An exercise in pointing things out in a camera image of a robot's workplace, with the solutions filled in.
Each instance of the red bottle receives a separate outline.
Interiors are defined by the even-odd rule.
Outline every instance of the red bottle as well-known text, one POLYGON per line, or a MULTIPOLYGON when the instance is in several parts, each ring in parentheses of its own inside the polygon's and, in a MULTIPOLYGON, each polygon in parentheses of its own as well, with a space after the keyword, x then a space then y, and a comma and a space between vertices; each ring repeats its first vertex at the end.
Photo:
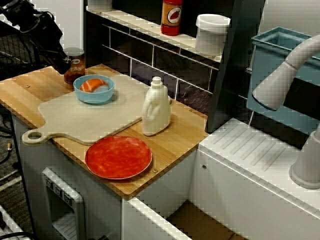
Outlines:
POLYGON ((163 0, 160 30, 169 36, 179 35, 183 0, 163 0))

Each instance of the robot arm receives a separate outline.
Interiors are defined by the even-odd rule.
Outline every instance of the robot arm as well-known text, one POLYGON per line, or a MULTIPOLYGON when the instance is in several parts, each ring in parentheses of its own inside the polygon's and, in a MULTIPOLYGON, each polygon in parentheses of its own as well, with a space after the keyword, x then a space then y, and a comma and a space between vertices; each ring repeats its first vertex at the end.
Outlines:
POLYGON ((18 25, 20 32, 28 34, 39 54, 60 74, 71 66, 71 59, 64 53, 60 44, 62 32, 48 11, 38 11, 29 0, 0 0, 0 14, 18 25))

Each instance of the white bottle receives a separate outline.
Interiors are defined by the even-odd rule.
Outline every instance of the white bottle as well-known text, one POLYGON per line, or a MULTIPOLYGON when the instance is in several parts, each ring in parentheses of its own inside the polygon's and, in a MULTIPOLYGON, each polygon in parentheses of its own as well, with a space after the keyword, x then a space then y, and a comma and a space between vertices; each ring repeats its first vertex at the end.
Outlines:
POLYGON ((142 133, 151 136, 160 132, 169 125, 170 117, 168 88, 163 85, 161 77, 155 76, 142 108, 142 133))

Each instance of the white faucet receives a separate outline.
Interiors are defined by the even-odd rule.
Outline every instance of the white faucet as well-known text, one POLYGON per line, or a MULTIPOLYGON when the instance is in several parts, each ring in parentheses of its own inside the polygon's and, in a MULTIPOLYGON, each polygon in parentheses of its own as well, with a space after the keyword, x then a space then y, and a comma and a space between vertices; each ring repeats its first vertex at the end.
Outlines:
MULTIPOLYGON (((300 43, 285 61, 252 92, 254 100, 266 109, 276 111, 285 101, 299 68, 320 52, 320 35, 300 43)), ((320 188, 320 124, 305 142, 298 159, 290 167, 289 175, 306 189, 320 188)))

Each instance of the wooden countertop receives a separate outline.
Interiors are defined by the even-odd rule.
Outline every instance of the wooden countertop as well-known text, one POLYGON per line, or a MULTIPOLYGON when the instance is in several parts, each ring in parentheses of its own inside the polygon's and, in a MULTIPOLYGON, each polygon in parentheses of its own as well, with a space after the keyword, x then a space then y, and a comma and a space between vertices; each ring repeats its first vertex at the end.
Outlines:
MULTIPOLYGON (((86 69, 86 75, 88 74, 112 77, 120 73, 100 64, 86 69)), ((52 67, 46 67, 0 81, 0 104, 35 129, 45 124, 38 106, 72 91, 72 86, 64 82, 63 75, 52 67)), ((151 165, 141 174, 125 180, 108 180, 91 173, 85 163, 85 152, 89 146, 65 137, 54 137, 51 141, 115 193, 129 200, 197 148, 198 143, 208 136, 204 131, 206 120, 206 115, 172 100, 171 123, 162 132, 154 136, 145 136, 142 134, 140 121, 116 134, 138 138, 144 141, 152 152, 151 165)))

